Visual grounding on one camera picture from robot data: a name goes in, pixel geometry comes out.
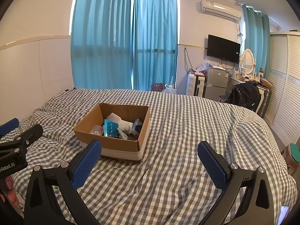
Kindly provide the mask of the operator hand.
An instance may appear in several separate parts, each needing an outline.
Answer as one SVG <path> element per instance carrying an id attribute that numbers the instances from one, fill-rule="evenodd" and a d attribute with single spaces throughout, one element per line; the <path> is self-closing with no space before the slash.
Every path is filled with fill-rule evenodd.
<path id="1" fill-rule="evenodd" d="M 14 206 L 18 207 L 19 200 L 17 198 L 17 193 L 14 188 L 14 179 L 12 176 L 7 176 L 1 179 L 1 188 L 6 191 L 5 194 L 1 194 L 1 200 L 5 203 L 6 201 L 11 202 Z"/>

